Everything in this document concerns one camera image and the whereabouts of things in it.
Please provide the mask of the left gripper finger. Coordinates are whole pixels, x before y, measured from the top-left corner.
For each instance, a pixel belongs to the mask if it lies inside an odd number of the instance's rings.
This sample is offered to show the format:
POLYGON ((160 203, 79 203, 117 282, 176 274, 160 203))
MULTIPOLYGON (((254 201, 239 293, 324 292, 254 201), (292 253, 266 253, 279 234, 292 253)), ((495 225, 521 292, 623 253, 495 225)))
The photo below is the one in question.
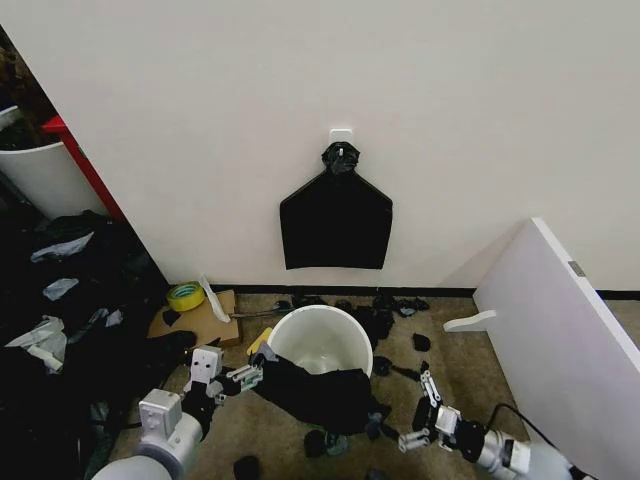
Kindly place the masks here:
POLYGON ((224 401, 228 397, 235 397, 242 392, 252 390, 262 381, 261 376, 246 377, 243 379, 233 379, 221 377, 217 380, 221 384, 222 390, 217 394, 218 401, 224 401))
POLYGON ((244 365, 226 373, 226 378, 234 383, 260 383, 263 379, 263 369, 257 365, 244 365))

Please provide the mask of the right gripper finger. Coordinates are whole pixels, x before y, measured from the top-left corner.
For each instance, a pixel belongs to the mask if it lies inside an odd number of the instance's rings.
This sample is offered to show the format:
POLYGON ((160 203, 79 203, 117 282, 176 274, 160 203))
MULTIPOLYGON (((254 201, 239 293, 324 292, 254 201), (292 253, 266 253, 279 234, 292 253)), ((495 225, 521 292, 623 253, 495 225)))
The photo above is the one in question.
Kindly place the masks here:
POLYGON ((441 405, 441 396, 434 378, 431 375, 429 364, 426 361, 421 363, 420 384, 423 390, 423 395, 429 399, 431 407, 439 408, 441 405))
POLYGON ((400 434, 397 430, 384 422, 381 413, 369 414, 368 417, 368 438, 370 440, 376 440, 383 436, 393 441, 398 450, 402 453, 428 446, 431 443, 431 440, 429 439, 430 431, 428 428, 411 433, 400 434))

